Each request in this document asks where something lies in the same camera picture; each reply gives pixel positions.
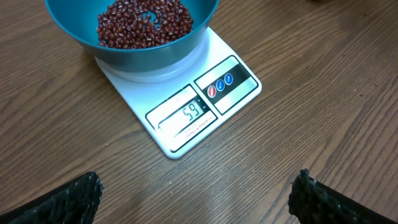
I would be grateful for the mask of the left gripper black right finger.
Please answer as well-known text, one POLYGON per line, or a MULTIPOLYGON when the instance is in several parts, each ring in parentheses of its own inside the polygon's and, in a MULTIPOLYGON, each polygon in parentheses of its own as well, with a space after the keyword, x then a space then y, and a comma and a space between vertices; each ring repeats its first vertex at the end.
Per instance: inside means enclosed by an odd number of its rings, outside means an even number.
POLYGON ((308 169, 292 182, 288 205, 301 224, 397 224, 311 178, 308 169))

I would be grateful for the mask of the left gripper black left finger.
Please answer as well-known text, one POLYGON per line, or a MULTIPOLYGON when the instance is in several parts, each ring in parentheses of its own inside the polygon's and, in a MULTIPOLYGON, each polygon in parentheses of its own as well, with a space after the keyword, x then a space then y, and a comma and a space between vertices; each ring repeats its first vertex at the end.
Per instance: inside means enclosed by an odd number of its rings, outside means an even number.
POLYGON ((1 215, 5 224, 92 224, 103 193, 96 172, 87 172, 1 215))

